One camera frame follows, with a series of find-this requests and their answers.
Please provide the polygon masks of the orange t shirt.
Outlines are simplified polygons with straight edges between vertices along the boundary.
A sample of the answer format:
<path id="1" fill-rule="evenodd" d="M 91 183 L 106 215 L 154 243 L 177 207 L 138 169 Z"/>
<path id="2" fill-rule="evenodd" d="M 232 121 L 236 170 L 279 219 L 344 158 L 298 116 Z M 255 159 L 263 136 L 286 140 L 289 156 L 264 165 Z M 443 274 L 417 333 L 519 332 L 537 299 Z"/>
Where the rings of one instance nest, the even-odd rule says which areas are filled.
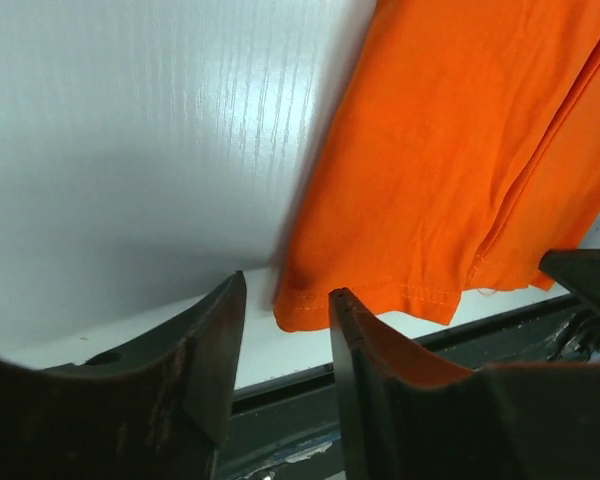
<path id="1" fill-rule="evenodd" d="M 463 292 L 548 289 L 541 257 L 600 212 L 600 1 L 380 1 L 274 302 L 328 294 L 440 324 Z"/>

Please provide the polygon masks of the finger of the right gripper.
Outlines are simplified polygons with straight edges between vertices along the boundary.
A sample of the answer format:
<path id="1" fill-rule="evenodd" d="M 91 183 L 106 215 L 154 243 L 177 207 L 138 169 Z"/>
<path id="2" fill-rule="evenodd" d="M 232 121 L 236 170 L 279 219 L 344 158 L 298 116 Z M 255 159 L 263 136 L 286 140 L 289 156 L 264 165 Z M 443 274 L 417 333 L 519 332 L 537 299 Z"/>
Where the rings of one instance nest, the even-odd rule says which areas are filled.
<path id="1" fill-rule="evenodd" d="M 539 270 L 600 316 L 600 249 L 551 250 Z"/>

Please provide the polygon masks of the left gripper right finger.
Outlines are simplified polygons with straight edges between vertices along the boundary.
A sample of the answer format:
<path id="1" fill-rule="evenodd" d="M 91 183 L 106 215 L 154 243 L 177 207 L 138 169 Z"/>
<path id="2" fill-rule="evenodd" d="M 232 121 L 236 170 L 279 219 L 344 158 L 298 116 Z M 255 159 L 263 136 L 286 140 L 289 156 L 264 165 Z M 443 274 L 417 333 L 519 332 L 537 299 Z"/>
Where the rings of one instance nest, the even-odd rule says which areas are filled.
<path id="1" fill-rule="evenodd" d="M 600 363 L 452 363 L 329 296 L 350 479 L 600 479 Z"/>

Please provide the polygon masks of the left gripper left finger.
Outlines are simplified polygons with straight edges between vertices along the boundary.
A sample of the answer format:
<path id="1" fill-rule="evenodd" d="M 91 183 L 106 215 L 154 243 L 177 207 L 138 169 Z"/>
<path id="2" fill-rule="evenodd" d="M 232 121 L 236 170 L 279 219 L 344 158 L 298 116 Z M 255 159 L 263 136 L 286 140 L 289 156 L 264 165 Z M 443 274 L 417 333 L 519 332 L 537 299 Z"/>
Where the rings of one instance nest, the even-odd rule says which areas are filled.
<path id="1" fill-rule="evenodd" d="M 227 435 L 247 287 L 80 365 L 0 359 L 0 479 L 210 479 Z"/>

